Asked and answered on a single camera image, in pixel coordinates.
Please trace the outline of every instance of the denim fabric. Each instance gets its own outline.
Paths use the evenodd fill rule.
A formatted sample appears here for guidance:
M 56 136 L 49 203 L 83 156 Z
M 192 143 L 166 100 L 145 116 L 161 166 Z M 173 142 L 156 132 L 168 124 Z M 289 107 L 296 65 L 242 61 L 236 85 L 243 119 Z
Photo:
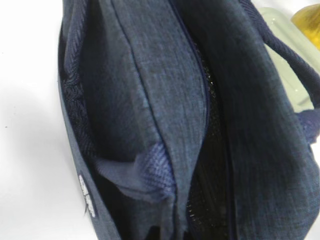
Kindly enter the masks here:
M 303 239 L 319 169 L 261 35 L 237 0 L 175 3 L 222 100 L 229 237 Z M 168 1 L 64 0 L 62 112 L 101 240 L 183 239 L 208 107 L 185 31 Z
M 65 118 L 119 234 L 140 240 L 158 225 L 161 239 L 182 239 L 207 124 L 190 42 L 167 1 L 65 0 L 64 7 Z
M 263 39 L 237 0 L 176 5 L 222 98 L 234 238 L 303 239 L 319 212 L 319 168 Z

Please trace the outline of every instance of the seam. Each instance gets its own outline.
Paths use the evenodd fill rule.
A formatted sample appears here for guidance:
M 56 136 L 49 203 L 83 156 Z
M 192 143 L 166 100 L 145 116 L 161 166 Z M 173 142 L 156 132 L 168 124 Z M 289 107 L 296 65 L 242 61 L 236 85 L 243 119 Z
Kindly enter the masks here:
M 152 117 L 153 123 L 154 123 L 154 125 L 155 125 L 156 131 L 157 131 L 157 133 L 159 134 L 159 137 L 160 137 L 161 141 L 163 142 L 163 145 L 164 145 L 164 148 L 165 148 L 165 152 L 166 152 L 166 153 L 168 154 L 168 156 L 169 156 L 169 162 L 170 162 L 170 166 L 171 166 L 171 168 L 172 168 L 172 175 L 173 175 L 173 179 L 174 179 L 174 182 L 175 182 L 175 185 L 174 185 L 174 186 L 175 186 L 175 194 L 177 194 L 177 182 L 176 182 L 176 177 L 175 177 L 175 174 L 174 174 L 174 171 L 173 171 L 174 169 L 173 169 L 173 165 L 172 165 L 172 160 L 171 160 L 171 157 L 170 157 L 169 152 L 168 152 L 168 150 L 167 150 L 168 148 L 167 148 L 167 145 L 166 145 L 166 143 L 165 143 L 165 141 L 164 141 L 164 138 L 163 138 L 163 136 L 161 135 L 161 132 L 159 131 L 159 125 L 158 125 L 158 123 L 157 123 L 157 121 L 156 121 L 156 117 L 155 117 L 154 111 L 153 111 L 153 109 L 152 109 L 152 107 L 151 107 L 151 105 L 150 105 L 150 98 L 149 98 L 149 96 L 148 96 L 148 94 L 147 94 L 146 86 L 145 86 L 145 84 L 144 84 L 144 82 L 143 82 L 141 72 L 140 72 L 139 67 L 138 67 L 138 65 L 137 65 L 137 60 L 136 60 L 136 57 L 135 57 L 135 53 L 134 53 L 132 44 L 131 44 L 131 42 L 130 42 L 130 40 L 129 40 L 128 35 L 127 35 L 126 32 L 125 32 L 124 26 L 123 26 L 122 23 L 120 22 L 120 18 L 119 18 L 119 15 L 118 15 L 118 13 L 117 13 L 117 10 L 116 10 L 116 8 L 115 8 L 115 5 L 114 5 L 113 0 L 110 0 L 110 3 L 111 3 L 111 6 L 112 6 L 112 9 L 113 9 L 113 11 L 114 11 L 115 18 L 116 18 L 116 20 L 117 20 L 117 22 L 118 22 L 118 24 L 119 24 L 119 26 L 120 26 L 120 29 L 121 29 L 124 37 L 125 37 L 125 40 L 126 40 L 128 46 L 129 46 L 129 48 L 130 48 L 130 52 L 131 52 L 131 55 L 132 55 L 132 60 L 133 60 L 133 63 L 134 63 L 134 67 L 135 67 L 135 69 L 136 69 L 136 72 L 138 73 L 139 80 L 140 80 L 140 84 L 141 84 L 141 86 L 142 86 L 143 93 L 144 93 L 145 98 L 146 98 L 146 101 L 147 101 L 147 103 L 148 103 L 148 108 L 149 108 L 149 110 L 150 110 L 151 117 Z

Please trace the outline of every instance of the zipper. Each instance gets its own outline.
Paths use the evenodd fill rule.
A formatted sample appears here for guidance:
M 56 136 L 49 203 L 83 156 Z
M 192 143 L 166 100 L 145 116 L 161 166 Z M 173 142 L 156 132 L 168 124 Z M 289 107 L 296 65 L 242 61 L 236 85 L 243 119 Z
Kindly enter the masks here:
M 216 81 L 212 78 L 214 77 L 211 74 L 211 71 L 208 66 L 208 61 L 204 60 L 199 46 L 195 43 L 190 32 L 187 30 L 182 18 L 180 17 L 179 11 L 177 10 L 173 0 L 168 0 L 171 9 L 178 20 L 184 35 L 191 47 L 193 54 L 196 58 L 198 67 L 201 71 L 202 83 L 205 91 L 206 98 L 206 122 L 205 122 L 205 136 L 203 137 L 203 146 L 201 151 L 204 151 L 206 145 L 212 144 L 212 138 L 218 138 L 220 144 L 218 143 L 218 149 L 216 152 L 220 152 L 220 155 L 215 155 L 215 157 L 220 158 L 221 163 L 221 172 L 220 176 L 221 181 L 224 182 L 218 192 L 223 192 L 224 195 L 224 206 L 221 206 L 222 213 L 218 217 L 218 221 L 215 220 L 215 216 L 210 213 L 219 212 L 219 206 L 215 199 L 215 194 L 217 190 L 213 190 L 213 185 L 215 180 L 213 180 L 212 170 L 208 166 L 211 165 L 216 159 L 211 158 L 207 160 L 201 159 L 203 156 L 202 153 L 199 155 L 199 159 L 196 164 L 194 175 L 191 181 L 190 193 L 186 208 L 186 218 L 188 221 L 189 231 L 195 240 L 237 240 L 236 237 L 236 225 L 235 225 L 235 206 L 234 206 L 234 191 L 233 191 L 233 180 L 232 180 L 232 163 L 230 161 L 230 156 L 228 155 L 228 141 L 225 134 L 225 126 L 223 124 L 222 108 L 221 108 L 221 99 L 217 92 L 218 86 Z M 213 109 L 213 113 L 217 113 L 217 116 L 211 117 L 210 113 Z M 209 125 L 212 125 L 214 133 L 208 132 L 210 129 Z

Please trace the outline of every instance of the white surface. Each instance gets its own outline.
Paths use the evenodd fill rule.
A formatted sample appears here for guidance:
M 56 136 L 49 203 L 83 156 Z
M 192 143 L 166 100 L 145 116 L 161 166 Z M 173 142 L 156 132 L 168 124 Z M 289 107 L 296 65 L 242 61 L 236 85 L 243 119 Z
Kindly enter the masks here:
M 255 2 L 292 15 L 318 1 Z M 62 0 L 0 1 L 0 240 L 97 240 L 60 110 L 61 17 Z

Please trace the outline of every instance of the bag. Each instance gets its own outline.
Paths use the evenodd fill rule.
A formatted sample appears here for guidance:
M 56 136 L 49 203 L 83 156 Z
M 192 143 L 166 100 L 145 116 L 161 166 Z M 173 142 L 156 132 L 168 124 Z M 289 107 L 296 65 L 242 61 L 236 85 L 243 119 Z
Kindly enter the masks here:
M 295 114 L 264 47 L 314 110 Z M 301 240 L 320 78 L 249 0 L 64 0 L 59 90 L 99 240 Z

